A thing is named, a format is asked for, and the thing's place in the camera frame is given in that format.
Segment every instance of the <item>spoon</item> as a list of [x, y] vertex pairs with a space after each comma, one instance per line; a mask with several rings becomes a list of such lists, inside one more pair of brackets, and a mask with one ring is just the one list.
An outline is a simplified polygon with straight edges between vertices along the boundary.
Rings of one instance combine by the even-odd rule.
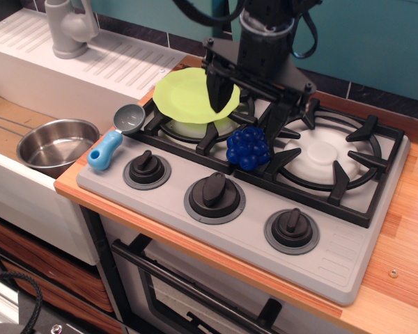
[[88, 164], [97, 170], [107, 169], [113, 152], [123, 142], [123, 134], [133, 134], [139, 131], [145, 120], [146, 112], [138, 104], [128, 104], [117, 110], [113, 117], [116, 130], [108, 132], [90, 151], [86, 158]]

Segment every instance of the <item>black cable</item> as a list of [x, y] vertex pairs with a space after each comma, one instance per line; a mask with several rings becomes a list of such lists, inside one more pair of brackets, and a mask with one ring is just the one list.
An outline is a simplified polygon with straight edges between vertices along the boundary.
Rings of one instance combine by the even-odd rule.
[[314, 24], [314, 22], [313, 22], [310, 14], [308, 12], [303, 13], [302, 17], [304, 18], [304, 21], [307, 23], [307, 26], [308, 26], [308, 28], [309, 28], [309, 30], [310, 30], [313, 38], [314, 38], [314, 43], [311, 46], [311, 49], [308, 50], [307, 52], [304, 52], [303, 54], [299, 54], [299, 53], [297, 53], [293, 50], [295, 32], [297, 30], [297, 23], [298, 23], [298, 20], [296, 20], [295, 23], [294, 23], [293, 31], [292, 31], [293, 37], [290, 38], [290, 50], [291, 50], [291, 54], [294, 57], [296, 57], [297, 59], [305, 59], [305, 58], [308, 58], [308, 57], [312, 56], [313, 53], [315, 52], [316, 48], [318, 47], [318, 29], [316, 28], [316, 25]]
[[36, 324], [37, 318], [40, 314], [40, 309], [42, 308], [42, 292], [40, 291], [40, 288], [37, 284], [37, 282], [28, 275], [25, 275], [24, 273], [18, 273], [15, 271], [4, 271], [3, 273], [0, 273], [0, 279], [8, 279], [8, 278], [18, 278], [21, 280], [25, 280], [29, 282], [33, 288], [36, 291], [36, 305], [34, 306], [34, 311], [31, 317], [29, 318], [28, 322], [26, 323], [26, 326], [23, 328], [22, 332], [20, 334], [31, 334], [33, 331], [33, 327]]
[[246, 0], [237, 0], [237, 6], [231, 14], [222, 17], [213, 17], [202, 13], [188, 0], [173, 0], [173, 2], [183, 12], [184, 15], [186, 15], [192, 21], [195, 21], [204, 26], [222, 26], [224, 24], [228, 24], [230, 21], [240, 15], [246, 4]]

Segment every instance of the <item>blue grapes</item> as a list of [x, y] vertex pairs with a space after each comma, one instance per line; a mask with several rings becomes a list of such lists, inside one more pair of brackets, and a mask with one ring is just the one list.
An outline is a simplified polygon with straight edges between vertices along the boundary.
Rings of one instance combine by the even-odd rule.
[[262, 129], [245, 127], [228, 137], [226, 157], [243, 170], [254, 170], [270, 160], [270, 151]]

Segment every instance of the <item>teal wall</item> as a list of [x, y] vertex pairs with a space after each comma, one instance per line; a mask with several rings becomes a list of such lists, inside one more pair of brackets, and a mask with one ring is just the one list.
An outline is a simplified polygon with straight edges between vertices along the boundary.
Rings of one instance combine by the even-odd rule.
[[[418, 100], [418, 0], [324, 0], [310, 14], [318, 48], [298, 67]], [[312, 42], [300, 22], [295, 51]]]
[[[72, 0], [75, 7], [81, 7], [80, 0]], [[193, 0], [195, 7], [208, 15], [219, 16], [223, 0]], [[132, 22], [140, 26], [166, 31], [174, 35], [203, 41], [218, 36], [221, 31], [201, 26], [186, 16], [171, 0], [91, 0], [93, 12]]]

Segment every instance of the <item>faucet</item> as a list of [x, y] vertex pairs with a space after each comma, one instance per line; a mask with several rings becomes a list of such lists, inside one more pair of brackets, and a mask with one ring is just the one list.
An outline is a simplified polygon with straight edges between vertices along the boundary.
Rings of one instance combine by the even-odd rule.
[[53, 39], [53, 52], [62, 59], [81, 56], [87, 42], [99, 33], [91, 0], [82, 0], [85, 14], [76, 14], [71, 0], [46, 0], [45, 10]]

